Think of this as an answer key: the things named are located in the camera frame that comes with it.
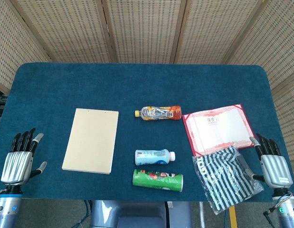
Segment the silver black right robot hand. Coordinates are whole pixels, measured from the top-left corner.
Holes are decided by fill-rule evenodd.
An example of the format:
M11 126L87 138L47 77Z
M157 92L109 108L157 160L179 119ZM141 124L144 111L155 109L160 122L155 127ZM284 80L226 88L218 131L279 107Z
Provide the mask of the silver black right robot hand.
M293 185L291 173L277 143L273 139L266 139L259 133L257 137L258 139L254 137L249 137L249 139L257 152L263 174L251 173L251 178L266 183L271 189L290 188Z

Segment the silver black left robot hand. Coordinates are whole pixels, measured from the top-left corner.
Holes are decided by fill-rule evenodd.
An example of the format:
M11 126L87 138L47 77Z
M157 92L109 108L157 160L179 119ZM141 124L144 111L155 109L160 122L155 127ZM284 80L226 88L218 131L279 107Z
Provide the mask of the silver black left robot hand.
M32 163L35 152L43 133L34 136L35 128L24 133L18 133L12 140L10 152L7 154L1 182L6 186L22 186L28 182L30 178L40 175L47 167L44 161L41 165L33 170Z

